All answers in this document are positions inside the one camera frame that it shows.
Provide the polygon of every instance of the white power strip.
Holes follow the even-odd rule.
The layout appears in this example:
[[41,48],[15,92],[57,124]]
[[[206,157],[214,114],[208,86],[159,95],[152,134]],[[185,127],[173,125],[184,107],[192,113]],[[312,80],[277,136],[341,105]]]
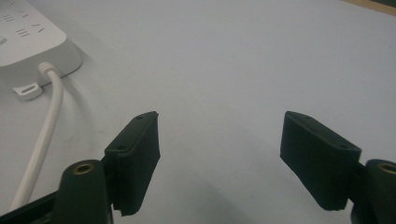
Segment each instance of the white power strip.
[[49,83],[37,71],[43,62],[65,76],[82,60],[66,34],[27,2],[0,0],[0,81],[32,99]]

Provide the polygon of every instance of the power cord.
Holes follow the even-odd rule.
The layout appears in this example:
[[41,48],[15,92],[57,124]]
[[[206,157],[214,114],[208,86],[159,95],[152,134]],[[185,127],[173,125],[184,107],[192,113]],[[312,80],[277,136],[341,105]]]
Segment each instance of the power cord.
[[44,159],[46,158],[50,139],[55,129],[56,120],[61,111],[62,100],[64,98],[64,85],[60,78],[60,72],[55,66],[50,63],[41,63],[38,66],[38,71],[43,78],[52,82],[52,97],[40,135],[35,142],[32,156],[23,174],[21,183],[18,186],[10,211],[29,203]]

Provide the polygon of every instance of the table surface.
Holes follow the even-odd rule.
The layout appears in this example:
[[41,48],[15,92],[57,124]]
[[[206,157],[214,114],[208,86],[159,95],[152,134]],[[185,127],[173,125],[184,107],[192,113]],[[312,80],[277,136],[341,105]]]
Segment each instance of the table surface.
[[[323,211],[279,158],[286,111],[396,161],[396,18],[343,1],[30,0],[76,44],[33,200],[76,161],[101,159],[155,110],[162,158],[139,213],[116,223],[350,223]],[[0,213],[47,112],[0,82]]]

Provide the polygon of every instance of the power socket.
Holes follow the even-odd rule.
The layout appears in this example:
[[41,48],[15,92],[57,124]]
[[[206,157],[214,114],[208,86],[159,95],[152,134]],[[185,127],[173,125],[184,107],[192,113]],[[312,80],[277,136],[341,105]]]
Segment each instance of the power socket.
[[52,63],[62,77],[82,63],[74,44],[56,25],[23,0],[0,0],[0,81],[22,99],[41,93],[49,82],[38,74]]

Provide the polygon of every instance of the power strip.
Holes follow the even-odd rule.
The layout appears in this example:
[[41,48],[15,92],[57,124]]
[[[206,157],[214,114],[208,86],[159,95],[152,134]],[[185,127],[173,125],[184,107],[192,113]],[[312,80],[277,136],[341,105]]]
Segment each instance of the power strip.
[[82,63],[74,44],[56,25],[23,0],[0,0],[0,81],[23,100],[49,82],[38,74],[52,63],[65,76]]

